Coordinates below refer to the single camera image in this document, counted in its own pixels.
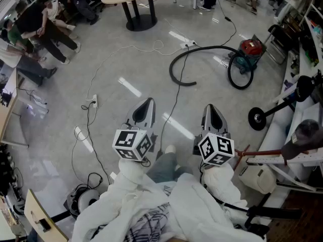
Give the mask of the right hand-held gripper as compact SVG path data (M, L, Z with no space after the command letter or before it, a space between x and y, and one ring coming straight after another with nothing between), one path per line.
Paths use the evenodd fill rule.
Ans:
M193 155L201 156L202 162L209 165L223 165L234 158L234 141L227 132L227 122L213 104L204 108L202 128L201 135L195 137Z

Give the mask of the person's white jacket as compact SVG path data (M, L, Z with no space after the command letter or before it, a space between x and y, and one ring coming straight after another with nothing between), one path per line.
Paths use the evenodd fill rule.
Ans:
M158 242L263 242L237 229L214 198L190 174L175 185L108 190L77 218L71 242L123 242L129 229L150 209L169 203L169 218Z

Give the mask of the person's right forearm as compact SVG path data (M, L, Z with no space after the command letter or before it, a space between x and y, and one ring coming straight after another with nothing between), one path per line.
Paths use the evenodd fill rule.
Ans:
M224 203L246 209L247 201L241 199L239 189L232 182L233 175L234 171L231 165L225 163L222 166L205 168L203 180L209 191L217 199Z

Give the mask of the red and teal vacuum cleaner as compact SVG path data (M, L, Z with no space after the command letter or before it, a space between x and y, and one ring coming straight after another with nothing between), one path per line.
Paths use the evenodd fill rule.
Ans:
M252 69L255 70L258 61L266 51L266 45L262 43L256 35L253 35L251 39L243 40L239 44L238 51L249 59ZM239 68L240 74L250 72L249 64L240 56L235 56L233 64Z

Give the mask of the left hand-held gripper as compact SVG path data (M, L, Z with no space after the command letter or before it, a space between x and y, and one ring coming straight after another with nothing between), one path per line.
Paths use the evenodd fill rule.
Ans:
M152 126L155 122L155 101L148 97L137 103L126 116L126 123L116 130L112 148L125 160L148 162L146 154L154 151L157 136ZM131 124L145 124L138 127Z

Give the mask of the black coat stand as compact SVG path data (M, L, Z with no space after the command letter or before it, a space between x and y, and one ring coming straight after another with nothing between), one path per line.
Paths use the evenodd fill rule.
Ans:
M283 98L283 102L276 105L272 109L264 112L259 107L252 108L248 113L249 125L256 131L261 131L266 125L266 118L285 107L289 107L293 112L295 111L297 99L296 95L293 93L290 96Z

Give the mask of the person's patterned shirt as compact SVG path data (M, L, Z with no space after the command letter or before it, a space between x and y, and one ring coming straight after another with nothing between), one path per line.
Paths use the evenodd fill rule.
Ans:
M169 203L150 209L129 229L123 242L158 242L169 215Z

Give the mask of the person's blue jeans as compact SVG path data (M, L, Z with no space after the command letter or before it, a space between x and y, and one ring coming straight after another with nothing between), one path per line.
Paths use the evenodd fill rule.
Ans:
M176 154L169 152L160 156L146 175L155 183L176 182L184 174L193 174L192 169L187 166L177 168Z

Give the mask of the grey cap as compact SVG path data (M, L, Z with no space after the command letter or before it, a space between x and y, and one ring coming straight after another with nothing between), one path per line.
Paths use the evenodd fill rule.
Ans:
M305 151L323 148L323 126L312 119L302 121L291 139L281 148L285 160L291 160Z

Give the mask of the white shelving rack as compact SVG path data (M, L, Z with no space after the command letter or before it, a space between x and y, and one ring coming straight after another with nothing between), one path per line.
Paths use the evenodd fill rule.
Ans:
M307 17L311 10L323 19L323 6L317 8L314 5L314 0L310 0L305 15L301 23L306 23L311 31L311 36L315 45L316 53L318 55L318 64L312 66L308 59L305 58L305 50L299 48L300 51L300 75L309 77L315 76L318 70L323 76L323 52L319 46L319 39L313 31L314 24ZM303 102L297 102L295 110L292 111L290 107L285 107L274 114L271 125L267 134L260 146L260 151L280 149L287 143L296 127L306 119L318 117L318 121L323 125L323 107L319 103L314 103L311 97L306 98ZM292 178L296 177L299 180L306 180L309 178L309 168L318 167L323 175L323 148L317 149L309 155L300 154L298 157L287 162L287 174Z

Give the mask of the small black device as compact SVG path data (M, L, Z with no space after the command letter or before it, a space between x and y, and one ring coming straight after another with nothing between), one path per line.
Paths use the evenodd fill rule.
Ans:
M47 232L48 230L51 229L51 226L48 224L48 222L45 219L39 220L38 223L41 225L43 232Z

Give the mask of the person's left forearm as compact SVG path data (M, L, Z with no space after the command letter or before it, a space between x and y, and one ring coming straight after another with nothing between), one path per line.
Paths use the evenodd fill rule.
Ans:
M144 172L143 166L131 160L120 159L119 170L114 179L114 183L109 186L109 192L125 191L132 192L136 191L139 186L151 186L154 184L151 178L149 178Z

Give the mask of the black metal chair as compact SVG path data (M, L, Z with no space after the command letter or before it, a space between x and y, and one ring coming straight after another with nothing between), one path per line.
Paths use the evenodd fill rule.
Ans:
M277 25L269 27L270 33L265 43L270 42L266 49L269 57L278 65L282 65L288 57L289 52L299 54L299 37L301 30L294 28L290 24Z

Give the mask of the light wooden desk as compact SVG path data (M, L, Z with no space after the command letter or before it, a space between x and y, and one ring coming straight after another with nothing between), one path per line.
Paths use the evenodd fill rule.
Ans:
M29 189L27 192L24 215L32 228L37 232L44 242L69 242L69 238L61 231L53 219L48 215L31 189ZM47 232L43 232L41 225L38 223L41 219L45 219L51 226L51 229Z

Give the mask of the black cap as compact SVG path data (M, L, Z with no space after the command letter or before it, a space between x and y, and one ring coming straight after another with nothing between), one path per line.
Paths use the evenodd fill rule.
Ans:
M303 102L315 89L315 77L300 76L295 89L295 99Z

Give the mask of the wooden desk with white frame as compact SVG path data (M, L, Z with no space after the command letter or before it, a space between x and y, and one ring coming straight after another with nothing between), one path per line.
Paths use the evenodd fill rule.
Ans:
M26 143L19 143L15 141L9 141L4 139L4 135L6 132L6 128L8 126L10 117L12 115L16 115L18 117L21 117L17 113L14 113L14 107L17 103L17 101L22 101L19 98L19 88L18 88L18 73L17 70L14 69L12 74L10 75L4 90L6 94L9 94L11 96L10 101L8 105L2 105L0 103L0 142L3 144L11 145L11 146L17 146L17 147L25 147L28 148L29 145Z

